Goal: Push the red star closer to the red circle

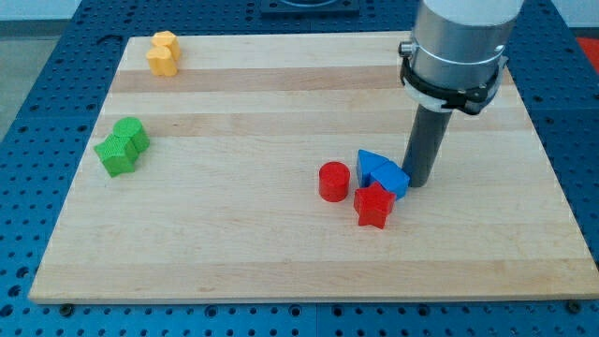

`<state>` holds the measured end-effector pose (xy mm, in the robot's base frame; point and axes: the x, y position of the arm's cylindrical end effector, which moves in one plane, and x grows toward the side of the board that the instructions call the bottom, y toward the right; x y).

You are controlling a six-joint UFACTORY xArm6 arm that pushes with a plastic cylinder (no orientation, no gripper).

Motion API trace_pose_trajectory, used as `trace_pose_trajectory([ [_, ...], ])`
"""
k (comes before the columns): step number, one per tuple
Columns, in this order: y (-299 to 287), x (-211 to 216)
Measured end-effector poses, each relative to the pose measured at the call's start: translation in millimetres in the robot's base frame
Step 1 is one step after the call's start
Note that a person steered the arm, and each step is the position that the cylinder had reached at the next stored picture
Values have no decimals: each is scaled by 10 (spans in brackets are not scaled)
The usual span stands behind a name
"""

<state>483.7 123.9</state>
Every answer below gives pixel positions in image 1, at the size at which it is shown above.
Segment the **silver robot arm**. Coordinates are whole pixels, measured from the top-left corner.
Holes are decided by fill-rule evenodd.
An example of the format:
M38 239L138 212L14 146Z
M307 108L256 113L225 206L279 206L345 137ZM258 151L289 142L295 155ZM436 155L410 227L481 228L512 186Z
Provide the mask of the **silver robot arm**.
M421 107L477 115L495 97L523 0L422 0L400 43L400 82Z

